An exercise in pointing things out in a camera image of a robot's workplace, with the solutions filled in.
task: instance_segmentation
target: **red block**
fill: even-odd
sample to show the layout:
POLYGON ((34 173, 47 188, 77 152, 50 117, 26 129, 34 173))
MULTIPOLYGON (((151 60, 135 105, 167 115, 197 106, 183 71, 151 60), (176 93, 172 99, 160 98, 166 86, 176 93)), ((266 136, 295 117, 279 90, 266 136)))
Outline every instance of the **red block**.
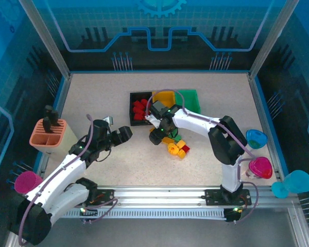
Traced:
POLYGON ((142 99, 141 100, 141 104, 144 105, 146 107, 146 104, 148 103, 148 101, 146 99, 142 99))
POLYGON ((143 115, 141 115, 141 114, 138 114, 138 113, 136 113, 135 115, 134 115, 134 120, 143 120, 143 115))
POLYGON ((141 110, 144 110, 144 109, 145 109, 144 105, 142 105, 138 100, 135 101, 135 102, 133 103, 133 105, 134 105, 135 107, 137 107, 137 108, 140 108, 141 110))
POLYGON ((181 148, 185 153, 188 153, 190 148, 187 146, 187 145, 184 145, 182 148, 181 148))
POLYGON ((142 111, 140 108, 137 108, 137 107, 133 107, 133 112, 141 114, 141 115, 145 114, 145 111, 142 111))

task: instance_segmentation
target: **speckled tabletop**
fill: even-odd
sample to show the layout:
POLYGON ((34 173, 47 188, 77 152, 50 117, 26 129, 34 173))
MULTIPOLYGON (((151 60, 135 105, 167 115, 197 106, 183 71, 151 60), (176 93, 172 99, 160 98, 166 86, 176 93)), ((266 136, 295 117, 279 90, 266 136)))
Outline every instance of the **speckled tabletop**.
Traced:
MULTIPOLYGON (((262 130, 246 74, 211 73, 126 73, 74 74, 64 105, 62 118, 78 138, 88 132, 89 121, 112 116, 112 130, 129 125, 129 93, 160 89, 196 89, 201 113, 211 117, 231 116, 245 134, 249 129, 262 130)), ((167 146, 155 146, 149 140, 151 126, 131 127, 133 136, 127 143, 112 149, 102 163, 93 163, 83 174, 99 185, 112 186, 202 186, 220 185, 221 164, 215 158, 208 139, 180 129, 190 147, 180 160, 167 152, 167 146)), ((270 159, 265 146, 253 151, 270 159)), ((46 175, 59 164, 49 159, 46 175)), ((248 163, 242 166, 242 179, 248 163)), ((253 179, 257 185, 271 185, 271 179, 253 179)))

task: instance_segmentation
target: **gear logo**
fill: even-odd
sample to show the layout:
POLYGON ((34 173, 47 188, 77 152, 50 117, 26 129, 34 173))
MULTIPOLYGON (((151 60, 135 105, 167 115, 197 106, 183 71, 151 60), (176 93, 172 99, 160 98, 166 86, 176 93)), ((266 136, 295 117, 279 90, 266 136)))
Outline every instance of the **gear logo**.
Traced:
POLYGON ((0 13, 10 25, 13 25, 21 15, 19 2, 17 0, 0 0, 0 13))
POLYGON ((143 10, 145 14, 161 18, 175 14, 176 10, 181 10, 181 5, 186 4, 186 0, 136 0, 136 4, 139 10, 143 10))

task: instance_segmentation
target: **yellow bin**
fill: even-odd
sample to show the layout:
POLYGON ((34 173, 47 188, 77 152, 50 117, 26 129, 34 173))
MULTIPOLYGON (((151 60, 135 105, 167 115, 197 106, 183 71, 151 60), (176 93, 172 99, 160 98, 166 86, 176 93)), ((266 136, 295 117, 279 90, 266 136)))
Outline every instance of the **yellow bin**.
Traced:
POLYGON ((174 104, 176 104, 175 101, 175 93, 171 92, 171 91, 167 91, 167 92, 160 92, 157 95, 155 95, 152 98, 152 101, 155 102, 159 100, 160 102, 163 103, 164 106, 171 108, 174 104))

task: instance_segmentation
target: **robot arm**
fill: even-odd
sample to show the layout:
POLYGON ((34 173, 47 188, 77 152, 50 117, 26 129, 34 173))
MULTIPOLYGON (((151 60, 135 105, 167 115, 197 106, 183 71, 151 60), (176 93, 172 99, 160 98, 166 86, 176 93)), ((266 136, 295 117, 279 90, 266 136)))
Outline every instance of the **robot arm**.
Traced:
POLYGON ((244 150, 232 137, 225 136, 226 132, 214 123, 224 125, 244 146, 247 145, 246 139, 231 117, 225 116, 222 119, 207 117, 188 109, 183 110, 179 105, 169 109, 159 101, 151 105, 150 111, 151 115, 146 118, 156 127, 149 136, 152 143, 158 145, 176 128, 188 129, 208 138, 215 157, 222 163, 222 190, 231 196, 240 189, 237 159, 244 154, 244 150))
POLYGON ((131 138, 132 132, 129 127, 124 126, 118 131, 111 132, 110 125, 112 124, 112 117, 93 121, 94 131, 91 144, 81 157, 65 168, 67 163, 83 151, 90 138, 90 131, 87 136, 84 136, 86 142, 79 140, 74 144, 60 166, 37 188, 26 195, 18 194, 12 199, 8 224, 11 232, 19 233, 26 208, 35 196, 39 195, 40 188, 45 184, 44 190, 34 201, 27 215, 22 232, 23 239, 34 245, 39 244, 47 236, 52 225, 71 208, 81 203, 86 206, 96 205, 92 202, 99 195, 97 184, 85 178, 78 178, 99 157, 100 152, 111 151, 112 147, 131 138))

